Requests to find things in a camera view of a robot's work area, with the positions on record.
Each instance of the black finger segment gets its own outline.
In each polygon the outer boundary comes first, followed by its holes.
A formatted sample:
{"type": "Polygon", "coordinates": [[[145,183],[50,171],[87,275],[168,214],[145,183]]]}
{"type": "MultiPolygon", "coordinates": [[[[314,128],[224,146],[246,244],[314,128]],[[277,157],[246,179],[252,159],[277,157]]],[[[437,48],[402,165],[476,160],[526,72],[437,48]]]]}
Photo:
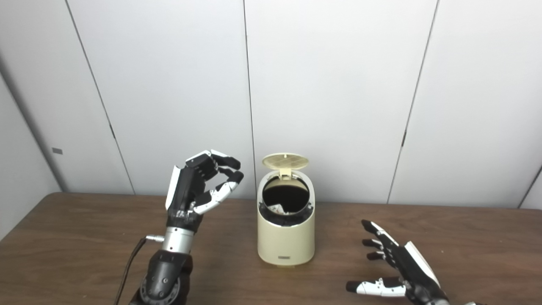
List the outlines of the black finger segment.
{"type": "Polygon", "coordinates": [[[375,247],[377,249],[381,249],[382,248],[382,243],[380,242],[377,242],[376,240],[374,239],[364,239],[362,240],[362,244],[366,247],[375,247]]]}
{"type": "Polygon", "coordinates": [[[384,254],[382,252],[367,253],[367,259],[368,260],[384,259],[384,254]]]}
{"type": "Polygon", "coordinates": [[[196,168],[206,181],[218,174],[218,171],[215,169],[215,161],[206,154],[201,154],[188,160],[186,166],[196,168]]]}
{"type": "Polygon", "coordinates": [[[235,170],[239,170],[241,168],[241,162],[234,157],[222,157],[215,154],[212,154],[211,157],[215,159],[218,166],[227,166],[235,170]]]}
{"type": "Polygon", "coordinates": [[[378,230],[372,225],[372,221],[363,219],[362,225],[363,225],[363,228],[365,228],[365,230],[369,233],[376,234],[376,232],[378,232],[378,230]]]}
{"type": "Polygon", "coordinates": [[[196,200],[195,200],[196,204],[195,204],[195,206],[198,207],[198,206],[200,206],[200,205],[204,205],[204,204],[210,202],[211,199],[212,199],[211,191],[208,190],[207,192],[205,192],[205,193],[203,193],[203,194],[201,194],[201,195],[199,195],[199,196],[196,197],[196,200]]]}
{"type": "Polygon", "coordinates": [[[391,288],[391,287],[399,287],[403,285],[403,282],[399,280],[398,276],[393,277],[383,277],[382,283],[384,284],[384,287],[391,288]]]}
{"type": "Polygon", "coordinates": [[[230,176],[230,178],[228,178],[228,182],[235,182],[239,184],[241,183],[241,180],[243,180],[243,177],[244,175],[242,172],[236,171],[230,176]]]}
{"type": "Polygon", "coordinates": [[[228,177],[231,177],[234,174],[233,170],[228,169],[228,168],[222,168],[222,167],[218,168],[218,172],[221,173],[221,174],[224,174],[224,175],[226,175],[228,177]]]}
{"type": "Polygon", "coordinates": [[[224,184],[226,184],[226,183],[227,183],[227,182],[222,182],[222,183],[220,183],[219,185],[217,185],[217,186],[215,187],[215,190],[220,190],[220,189],[224,186],[224,184]]]}
{"type": "Polygon", "coordinates": [[[385,248],[393,249],[397,247],[397,244],[393,240],[391,240],[386,234],[379,234],[377,235],[377,237],[385,248]]]}
{"type": "Polygon", "coordinates": [[[346,282],[346,291],[356,293],[360,284],[360,281],[348,281],[346,282]]]}

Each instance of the robot finger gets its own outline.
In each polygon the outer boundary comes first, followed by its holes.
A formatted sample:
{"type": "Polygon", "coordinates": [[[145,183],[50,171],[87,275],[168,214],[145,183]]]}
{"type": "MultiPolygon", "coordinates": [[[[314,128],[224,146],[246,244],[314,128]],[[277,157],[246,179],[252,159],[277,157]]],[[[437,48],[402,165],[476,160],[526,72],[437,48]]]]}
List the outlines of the robot finger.
{"type": "Polygon", "coordinates": [[[364,239],[362,240],[362,243],[366,247],[375,247],[379,250],[384,250],[382,243],[378,239],[364,239]]]}
{"type": "Polygon", "coordinates": [[[233,170],[231,170],[229,168],[223,168],[223,167],[220,167],[220,166],[218,167],[218,172],[228,176],[228,178],[230,178],[234,174],[233,170]]]}
{"type": "Polygon", "coordinates": [[[383,251],[367,253],[368,260],[386,259],[386,254],[383,251]]]}
{"type": "Polygon", "coordinates": [[[226,154],[211,149],[211,157],[216,161],[218,166],[227,166],[235,170],[241,169],[241,163],[234,157],[230,157],[226,154]]]}
{"type": "Polygon", "coordinates": [[[363,228],[369,233],[374,234],[382,243],[384,248],[393,249],[399,244],[383,228],[369,220],[362,220],[363,228]]]}
{"type": "Polygon", "coordinates": [[[348,281],[346,291],[383,297],[404,297],[405,285],[399,277],[382,277],[377,281],[348,281]]]}
{"type": "Polygon", "coordinates": [[[208,190],[196,197],[193,211],[202,215],[219,205],[237,188],[243,177],[242,172],[235,171],[226,182],[219,184],[216,189],[208,190]]]}
{"type": "Polygon", "coordinates": [[[208,150],[204,150],[199,154],[186,159],[186,166],[197,169],[205,181],[210,180],[218,174],[218,164],[208,150]]]}

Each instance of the cable connector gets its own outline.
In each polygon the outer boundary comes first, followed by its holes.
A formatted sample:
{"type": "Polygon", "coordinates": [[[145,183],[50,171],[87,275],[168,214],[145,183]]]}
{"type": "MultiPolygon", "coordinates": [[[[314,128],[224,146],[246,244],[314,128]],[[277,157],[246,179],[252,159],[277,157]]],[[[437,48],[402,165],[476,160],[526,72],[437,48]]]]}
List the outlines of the cable connector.
{"type": "Polygon", "coordinates": [[[162,235],[147,235],[145,236],[145,239],[148,239],[148,240],[152,240],[154,242],[157,242],[157,243],[163,243],[164,242],[164,237],[162,235]]]}

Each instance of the panel seam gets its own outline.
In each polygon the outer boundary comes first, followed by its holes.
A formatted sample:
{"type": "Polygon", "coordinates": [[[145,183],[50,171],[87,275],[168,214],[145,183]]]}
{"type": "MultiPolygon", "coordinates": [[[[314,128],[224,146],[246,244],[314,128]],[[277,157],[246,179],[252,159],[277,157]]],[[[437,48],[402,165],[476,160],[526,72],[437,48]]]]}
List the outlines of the panel seam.
{"type": "Polygon", "coordinates": [[[243,20],[244,20],[244,46],[247,51],[247,80],[248,80],[248,104],[250,107],[250,132],[252,136],[252,159],[254,165],[254,194],[257,196],[258,184],[256,178],[256,150],[254,146],[254,123],[252,118],[252,92],[250,91],[250,67],[248,61],[248,35],[247,35],[247,11],[243,0],[243,20]]]}
{"type": "MultiPolygon", "coordinates": [[[[105,117],[107,119],[107,123],[109,124],[109,127],[111,128],[111,131],[113,131],[111,120],[109,119],[109,114],[107,113],[107,109],[104,104],[104,99],[102,98],[100,88],[98,87],[98,83],[96,82],[96,77],[94,76],[94,71],[92,70],[91,62],[88,59],[87,51],[85,50],[85,46],[83,45],[83,40],[81,39],[81,35],[79,34],[79,29],[77,28],[77,24],[75,23],[75,19],[72,14],[72,8],[69,6],[68,0],[64,0],[66,3],[66,6],[68,8],[68,12],[70,15],[70,18],[72,19],[73,27],[75,29],[75,33],[77,34],[77,38],[79,39],[79,44],[81,45],[81,49],[83,50],[83,55],[85,56],[85,60],[87,61],[88,69],[91,72],[92,80],[94,81],[94,86],[96,87],[96,91],[98,92],[98,97],[100,98],[100,102],[102,107],[104,108],[105,117]]],[[[119,142],[117,141],[117,137],[113,134],[113,139],[115,140],[115,144],[117,145],[117,150],[119,151],[120,159],[122,161],[122,165],[124,166],[124,170],[126,171],[126,176],[128,177],[128,182],[130,183],[130,187],[132,188],[132,192],[135,195],[136,190],[134,189],[134,185],[132,183],[132,179],[130,178],[130,174],[128,173],[128,168],[126,167],[126,162],[124,161],[124,157],[122,156],[122,152],[120,151],[119,142]]]]}
{"type": "Polygon", "coordinates": [[[403,141],[401,143],[401,148],[399,149],[399,154],[397,155],[397,162],[395,163],[395,170],[393,171],[393,177],[391,178],[390,191],[388,193],[388,199],[386,200],[386,204],[390,203],[391,192],[393,190],[393,184],[395,183],[397,168],[399,167],[399,160],[401,159],[401,153],[403,152],[404,143],[407,139],[407,130],[410,123],[410,117],[412,116],[412,108],[414,107],[414,101],[416,99],[416,94],[418,93],[418,86],[420,84],[420,78],[422,77],[422,72],[423,72],[423,64],[425,63],[425,56],[427,55],[427,50],[429,49],[429,41],[431,40],[431,34],[433,33],[433,26],[435,25],[435,19],[437,16],[439,4],[440,4],[440,0],[437,0],[437,3],[435,4],[435,11],[433,12],[433,19],[431,20],[431,27],[429,28],[429,34],[427,35],[427,41],[425,43],[425,50],[423,51],[422,63],[420,64],[420,71],[418,72],[418,79],[416,80],[416,86],[414,87],[414,94],[412,95],[412,102],[410,103],[408,117],[406,118],[403,141]]]}
{"type": "Polygon", "coordinates": [[[533,182],[531,182],[531,185],[530,185],[529,188],[527,189],[527,192],[525,193],[525,195],[523,196],[523,198],[522,198],[521,201],[519,202],[518,208],[521,208],[521,206],[523,205],[523,202],[525,201],[525,199],[527,199],[527,196],[528,196],[529,193],[531,192],[531,189],[533,188],[533,186],[534,186],[534,184],[536,183],[538,177],[540,176],[540,172],[541,172],[541,171],[542,171],[542,166],[538,169],[537,174],[534,176],[533,182]]]}

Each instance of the open lid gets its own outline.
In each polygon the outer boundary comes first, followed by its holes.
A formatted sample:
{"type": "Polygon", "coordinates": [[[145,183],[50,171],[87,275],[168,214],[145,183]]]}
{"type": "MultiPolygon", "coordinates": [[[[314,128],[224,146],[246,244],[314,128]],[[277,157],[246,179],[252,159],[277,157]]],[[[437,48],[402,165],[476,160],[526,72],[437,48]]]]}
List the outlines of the open lid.
{"type": "Polygon", "coordinates": [[[308,159],[298,154],[280,152],[265,156],[262,163],[270,169],[278,169],[282,178],[283,176],[291,176],[292,169],[302,169],[307,166],[308,159]]]}

